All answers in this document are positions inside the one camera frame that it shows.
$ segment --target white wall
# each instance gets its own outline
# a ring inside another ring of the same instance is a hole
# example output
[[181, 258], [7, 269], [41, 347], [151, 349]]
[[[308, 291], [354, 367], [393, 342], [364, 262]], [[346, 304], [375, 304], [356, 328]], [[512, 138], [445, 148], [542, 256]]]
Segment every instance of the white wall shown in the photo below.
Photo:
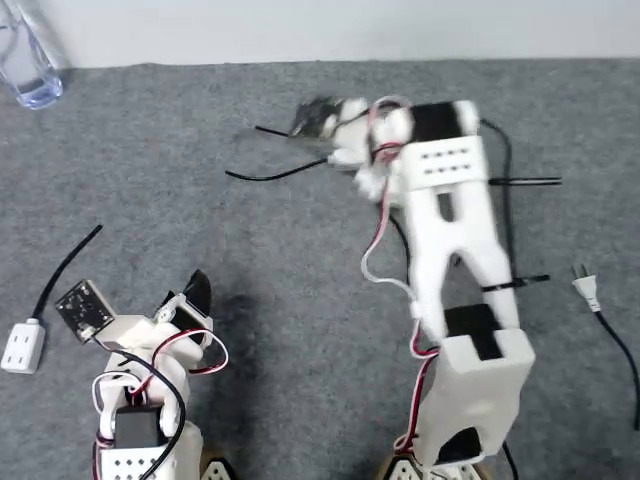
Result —
[[640, 56], [640, 0], [21, 1], [78, 67]]

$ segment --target circuit board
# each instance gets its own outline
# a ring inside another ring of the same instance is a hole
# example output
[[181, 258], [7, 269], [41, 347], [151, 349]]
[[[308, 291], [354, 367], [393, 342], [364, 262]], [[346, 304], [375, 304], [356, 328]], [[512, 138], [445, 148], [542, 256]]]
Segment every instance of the circuit board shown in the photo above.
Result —
[[56, 310], [82, 343], [115, 320], [115, 313], [90, 280], [82, 280], [56, 302]]

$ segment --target gray carpet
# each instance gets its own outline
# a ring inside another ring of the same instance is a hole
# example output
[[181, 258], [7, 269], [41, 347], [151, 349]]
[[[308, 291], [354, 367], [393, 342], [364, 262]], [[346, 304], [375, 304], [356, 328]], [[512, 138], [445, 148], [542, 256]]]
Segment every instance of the gray carpet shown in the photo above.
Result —
[[[207, 272], [232, 361], [192, 380], [189, 416], [241, 479], [370, 478], [405, 428], [418, 368], [402, 292], [358, 268], [375, 209], [326, 166], [271, 184], [223, 170], [268, 174], [316, 158], [250, 127], [287, 127], [317, 92], [469, 98], [512, 136], [515, 175], [565, 180], [513, 191], [520, 268], [553, 277], [519, 291], [538, 354], [509, 437], [521, 478], [640, 478], [627, 364], [570, 285], [571, 262], [588, 261], [605, 313], [640, 356], [638, 78], [640, 61], [139, 66], [72, 72], [42, 112], [2, 89], [2, 332], [102, 222], [55, 298], [88, 277], [116, 311], [150, 314], [194, 269]], [[490, 133], [487, 148], [498, 173]], [[403, 275], [397, 236], [372, 268]], [[479, 293], [456, 269], [444, 296], [453, 306]], [[3, 479], [90, 477], [89, 387], [106, 356], [46, 314], [38, 373], [1, 376]], [[502, 457], [494, 463], [495, 478], [510, 478]]]

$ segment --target black wire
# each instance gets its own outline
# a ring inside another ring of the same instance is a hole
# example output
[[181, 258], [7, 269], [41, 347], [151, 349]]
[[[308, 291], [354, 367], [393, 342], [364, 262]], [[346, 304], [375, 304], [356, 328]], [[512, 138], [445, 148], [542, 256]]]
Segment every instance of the black wire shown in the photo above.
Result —
[[636, 362], [633, 359], [633, 355], [629, 351], [627, 345], [622, 341], [620, 336], [616, 333], [613, 327], [607, 322], [607, 319], [604, 318], [602, 312], [593, 312], [600, 324], [607, 331], [611, 338], [615, 340], [618, 344], [624, 356], [627, 357], [627, 361], [629, 362], [629, 367], [631, 367], [631, 373], [633, 374], [633, 385], [636, 392], [636, 409], [635, 416], [633, 419], [633, 429], [637, 432], [640, 431], [640, 380], [638, 379], [638, 367], [636, 366]]
[[411, 285], [411, 278], [409, 276], [409, 268], [411, 267], [411, 250], [409, 248], [409, 241], [407, 240], [407, 236], [405, 235], [400, 222], [398, 222], [398, 220], [392, 214], [389, 214], [389, 221], [395, 227], [396, 231], [398, 232], [398, 236], [400, 237], [400, 241], [402, 242], [402, 246], [404, 248], [404, 257], [407, 265], [406, 281], [407, 285]]
[[[502, 178], [509, 180], [511, 178], [511, 170], [513, 163], [513, 145], [511, 139], [495, 123], [483, 118], [480, 123], [485, 127], [490, 128], [498, 134], [502, 142], [504, 143], [504, 164], [502, 168]], [[502, 208], [504, 212], [504, 232], [505, 241], [507, 244], [507, 255], [509, 256], [509, 268], [511, 270], [511, 278], [518, 278], [518, 263], [516, 261], [516, 240], [513, 231], [513, 209], [511, 207], [511, 190], [508, 185], [502, 186]]]
[[55, 272], [53, 272], [53, 275], [51, 275], [51, 278], [49, 279], [47, 285], [44, 287], [44, 290], [42, 290], [40, 298], [38, 298], [38, 303], [36, 303], [36, 308], [33, 309], [33, 313], [31, 314], [31, 318], [42, 320], [42, 313], [44, 312], [44, 308], [47, 305], [47, 301], [49, 300], [51, 291], [53, 290], [53, 287], [55, 287], [58, 278], [60, 278], [60, 275], [62, 275], [64, 269], [67, 268], [67, 266], [73, 261], [76, 255], [78, 255], [78, 253], [80, 253], [80, 251], [84, 247], [86, 247], [87, 243], [89, 243], [100, 230], [102, 230], [102, 225], [98, 225], [91, 231], [91, 233], [89, 233], [89, 235], [84, 237], [84, 239], [78, 245], [76, 245], [76, 247], [71, 250], [71, 252], [69, 252], [69, 255], [67, 255], [65, 259], [62, 260], [62, 263], [58, 265], [58, 268]]
[[307, 170], [309, 168], [316, 167], [318, 165], [322, 165], [327, 163], [326, 158], [321, 158], [320, 160], [314, 160], [313, 162], [307, 163], [300, 167], [296, 167], [292, 170], [287, 170], [285, 172], [278, 173], [276, 175], [270, 175], [268, 177], [250, 177], [248, 175], [242, 175], [241, 173], [232, 172], [230, 170], [225, 170], [224, 173], [229, 175], [230, 177], [237, 178], [239, 180], [245, 180], [247, 182], [270, 182], [272, 180], [279, 180], [284, 177], [288, 177], [289, 175], [296, 174], [298, 172], [302, 172], [303, 170]]
[[256, 125], [255, 127], [253, 127], [255, 130], [259, 131], [259, 132], [263, 132], [263, 133], [268, 133], [270, 135], [276, 135], [278, 137], [289, 137], [288, 133], [285, 132], [281, 132], [279, 130], [273, 130], [271, 128], [267, 128], [267, 127], [261, 127], [260, 125]]
[[178, 418], [178, 428], [176, 428], [176, 433], [173, 435], [173, 437], [171, 437], [171, 440], [169, 440], [169, 443], [167, 443], [167, 446], [162, 451], [162, 453], [158, 456], [157, 460], [153, 462], [153, 464], [147, 469], [146, 472], [144, 472], [144, 474], [142, 474], [141, 477], [139, 477], [139, 480], [148, 480], [153, 476], [153, 474], [158, 470], [158, 468], [160, 468], [162, 463], [171, 454], [176, 444], [180, 440], [180, 435], [182, 435], [182, 431], [184, 430], [184, 425], [187, 421], [187, 406], [184, 403], [182, 395], [180, 395], [180, 391], [175, 387], [173, 383], [169, 381], [167, 377], [165, 377], [153, 365], [145, 362], [144, 360], [142, 360], [137, 355], [134, 355], [133, 353], [125, 352], [124, 350], [111, 350], [105, 347], [104, 345], [101, 345], [100, 343], [98, 344], [102, 346], [105, 350], [111, 353], [122, 355], [127, 360], [131, 362], [135, 362], [145, 367], [147, 370], [149, 370], [149, 372], [151, 372], [155, 377], [158, 377], [158, 379], [167, 386], [167, 388], [171, 391], [171, 393], [175, 395], [176, 400], [178, 401], [178, 409], [180, 410], [180, 417]]
[[515, 460], [511, 456], [511, 451], [509, 450], [509, 446], [507, 445], [506, 441], [502, 444], [502, 449], [504, 450], [504, 455], [505, 457], [507, 457], [507, 462], [509, 462], [509, 466], [511, 467], [513, 480], [519, 480], [520, 475], [518, 474], [518, 467], [516, 466]]
[[554, 185], [562, 185], [561, 177], [511, 177], [511, 178], [490, 178], [491, 186], [509, 186], [509, 187], [549, 187]]

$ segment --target clear plastic bottle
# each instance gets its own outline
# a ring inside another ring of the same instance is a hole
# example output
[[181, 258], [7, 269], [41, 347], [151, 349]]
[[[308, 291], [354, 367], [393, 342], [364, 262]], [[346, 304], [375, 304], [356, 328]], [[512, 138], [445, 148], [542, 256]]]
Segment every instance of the clear plastic bottle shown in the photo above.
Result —
[[0, 0], [0, 75], [23, 107], [37, 110], [62, 95], [62, 82], [22, 13]]

